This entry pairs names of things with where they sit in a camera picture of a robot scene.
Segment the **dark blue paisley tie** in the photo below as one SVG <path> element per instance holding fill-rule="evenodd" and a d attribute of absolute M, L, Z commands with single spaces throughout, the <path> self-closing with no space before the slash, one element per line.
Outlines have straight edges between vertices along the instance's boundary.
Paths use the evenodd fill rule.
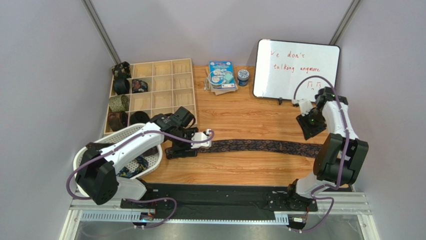
<path fill-rule="evenodd" d="M 260 139 L 226 139 L 214 140 L 211 142 L 210 148 L 197 148 L 198 153 L 225 153 L 225 152 L 243 152 L 243 151 L 262 151 L 288 154 L 293 156 L 302 156 L 315 158 L 320 149 L 321 144 L 300 143 L 283 140 L 260 140 Z"/>

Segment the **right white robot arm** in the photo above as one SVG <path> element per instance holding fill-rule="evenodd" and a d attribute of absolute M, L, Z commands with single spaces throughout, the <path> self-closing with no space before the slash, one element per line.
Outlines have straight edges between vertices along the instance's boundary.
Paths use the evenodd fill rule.
<path fill-rule="evenodd" d="M 353 184 L 369 150 L 351 125 L 346 97 L 324 87 L 315 95 L 315 104 L 300 100 L 301 114 L 296 120 L 306 140 L 324 130 L 328 136 L 315 157 L 312 172 L 288 186 L 285 204 L 294 211 L 308 209 L 317 193 Z"/>

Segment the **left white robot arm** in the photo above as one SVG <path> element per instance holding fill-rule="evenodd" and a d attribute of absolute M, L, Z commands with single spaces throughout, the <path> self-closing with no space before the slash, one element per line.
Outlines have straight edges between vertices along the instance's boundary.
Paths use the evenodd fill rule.
<path fill-rule="evenodd" d="M 113 198 L 140 200 L 146 192 L 142 182 L 119 176 L 131 161 L 163 142 L 170 140 L 182 150 L 207 143 L 201 133 L 192 127 L 195 116 L 181 106 L 175 113 L 157 114 L 141 129 L 123 140 L 99 150 L 88 148 L 79 166 L 72 172 L 77 186 L 86 193 L 85 200 L 103 205 Z"/>

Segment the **white plastic basket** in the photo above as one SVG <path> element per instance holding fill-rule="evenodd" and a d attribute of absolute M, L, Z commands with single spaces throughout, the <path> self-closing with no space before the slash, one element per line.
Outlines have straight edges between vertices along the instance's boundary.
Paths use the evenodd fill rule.
<path fill-rule="evenodd" d="M 115 131 L 115 132 L 108 130 L 106 133 L 104 133 L 102 135 L 102 138 L 96 140 L 95 142 L 96 143 L 118 143 L 121 140 L 127 138 L 128 136 L 136 133 L 137 131 L 139 131 L 144 126 L 145 126 L 144 123 L 137 123 L 137 124 L 128 126 L 124 129 L 121 129 L 121 130 Z M 148 156 L 148 157 L 144 157 L 148 161 L 147 170 L 145 170 L 144 172 L 142 172 L 142 173 L 140 173 L 140 174 L 138 174 L 138 175 L 136 175 L 132 178 L 129 178 L 129 179 L 133 180 L 133 179 L 137 179 L 139 177 L 146 176 L 146 175 L 148 175 L 149 173 L 153 172 L 154 170 L 156 170 L 158 168 L 158 166 L 160 165 L 161 159 L 163 157 L 163 149 L 160 145 L 157 145 L 156 147 L 158 148 L 158 151 L 159 151 L 157 154 L 151 155 L 151 156 Z M 130 162 L 127 165 L 123 166 L 123 168 L 129 167 Z"/>

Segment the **blue floral tie in basket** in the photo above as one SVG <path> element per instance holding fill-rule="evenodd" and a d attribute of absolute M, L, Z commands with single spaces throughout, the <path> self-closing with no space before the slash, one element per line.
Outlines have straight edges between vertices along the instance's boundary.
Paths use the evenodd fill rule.
<path fill-rule="evenodd" d="M 138 156 L 132 160 L 129 166 L 122 168 L 117 174 L 117 177 L 130 179 L 138 174 L 143 173 L 149 167 L 149 162 L 142 156 Z"/>

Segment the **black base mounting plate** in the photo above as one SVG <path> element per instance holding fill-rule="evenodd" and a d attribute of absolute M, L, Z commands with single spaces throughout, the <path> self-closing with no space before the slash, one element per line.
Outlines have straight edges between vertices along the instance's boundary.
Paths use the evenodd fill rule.
<path fill-rule="evenodd" d="M 150 183 L 143 201 L 134 203 L 122 200 L 122 209 L 148 209 L 155 217 L 165 218 L 174 208 L 173 220 L 254 220 L 275 219 L 275 212 L 318 211 L 313 200 L 296 200 L 285 186 L 205 185 Z"/>

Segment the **wooden compartment tray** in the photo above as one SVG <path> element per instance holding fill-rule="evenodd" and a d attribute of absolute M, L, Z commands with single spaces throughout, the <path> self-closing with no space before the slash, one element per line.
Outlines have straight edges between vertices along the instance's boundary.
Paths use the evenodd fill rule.
<path fill-rule="evenodd" d="M 151 62 L 130 63 L 131 78 L 129 111 L 130 118 L 136 111 L 146 112 L 149 117 L 158 114 L 173 113 L 180 107 L 197 115 L 193 63 L 190 58 L 171 59 Z M 132 93 L 132 80 L 147 82 L 149 92 Z M 109 98 L 117 96 L 111 83 Z"/>

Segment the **rolled black tie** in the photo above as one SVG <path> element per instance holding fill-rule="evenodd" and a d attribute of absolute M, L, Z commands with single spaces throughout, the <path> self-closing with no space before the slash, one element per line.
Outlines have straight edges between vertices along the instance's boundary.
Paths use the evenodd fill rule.
<path fill-rule="evenodd" d="M 146 124 L 150 122 L 150 116 L 144 111 L 135 111 L 129 118 L 129 124 Z"/>

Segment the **white whiteboard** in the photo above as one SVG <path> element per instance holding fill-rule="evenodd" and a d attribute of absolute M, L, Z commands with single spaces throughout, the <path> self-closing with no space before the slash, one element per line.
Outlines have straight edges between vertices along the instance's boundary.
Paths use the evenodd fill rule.
<path fill-rule="evenodd" d="M 253 95 L 313 102 L 319 89 L 336 84 L 340 55 L 337 45 L 261 39 Z"/>

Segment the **rolled dark patterned tie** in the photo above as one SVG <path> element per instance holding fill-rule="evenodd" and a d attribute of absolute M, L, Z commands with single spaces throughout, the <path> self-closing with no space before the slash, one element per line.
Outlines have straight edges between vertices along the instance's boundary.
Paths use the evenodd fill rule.
<path fill-rule="evenodd" d="M 132 80 L 132 93 L 147 93 L 149 92 L 149 85 L 146 81 L 142 79 L 133 79 Z"/>

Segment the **rolled brown tie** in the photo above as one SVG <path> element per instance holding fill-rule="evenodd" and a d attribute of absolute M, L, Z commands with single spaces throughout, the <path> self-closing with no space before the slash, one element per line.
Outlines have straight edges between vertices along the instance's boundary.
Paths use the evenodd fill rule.
<path fill-rule="evenodd" d="M 109 112 L 107 123 L 113 132 L 120 131 L 128 126 L 128 114 L 125 111 Z"/>

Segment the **rolled navy tie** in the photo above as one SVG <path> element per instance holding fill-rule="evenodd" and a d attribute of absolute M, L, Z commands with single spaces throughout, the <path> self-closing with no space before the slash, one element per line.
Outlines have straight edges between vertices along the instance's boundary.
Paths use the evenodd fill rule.
<path fill-rule="evenodd" d="M 130 92 L 130 83 L 126 78 L 114 79 L 112 88 L 117 95 L 126 95 Z"/>

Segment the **dark brown tie in basket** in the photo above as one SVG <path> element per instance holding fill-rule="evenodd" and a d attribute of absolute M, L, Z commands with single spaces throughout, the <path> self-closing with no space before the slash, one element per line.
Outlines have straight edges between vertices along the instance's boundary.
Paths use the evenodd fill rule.
<path fill-rule="evenodd" d="M 88 144 L 85 145 L 85 147 L 87 149 L 101 150 L 103 148 L 107 148 L 107 147 L 110 147 L 112 145 L 114 145 L 114 143 L 89 142 Z M 147 151 L 142 153 L 140 156 L 141 157 L 149 157 L 149 156 L 153 156 L 153 155 L 158 154 L 158 153 L 159 153 L 159 150 L 155 146 L 155 147 L 148 149 Z"/>

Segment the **rolled dark floral tie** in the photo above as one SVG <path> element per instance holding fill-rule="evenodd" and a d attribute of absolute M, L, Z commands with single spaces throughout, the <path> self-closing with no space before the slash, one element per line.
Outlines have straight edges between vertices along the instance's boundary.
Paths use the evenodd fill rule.
<path fill-rule="evenodd" d="M 113 78 L 115 80 L 131 78 L 132 76 L 131 76 L 130 66 L 131 65 L 127 61 L 114 65 L 111 68 Z"/>

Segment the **aluminium frame rail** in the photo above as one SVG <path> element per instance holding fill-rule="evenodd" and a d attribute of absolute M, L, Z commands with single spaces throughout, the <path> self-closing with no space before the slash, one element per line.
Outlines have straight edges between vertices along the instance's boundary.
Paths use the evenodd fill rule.
<path fill-rule="evenodd" d="M 308 207 L 285 205 L 283 186 L 153 184 L 148 203 L 73 200 L 62 240 L 377 240 L 366 195 L 325 191 Z"/>

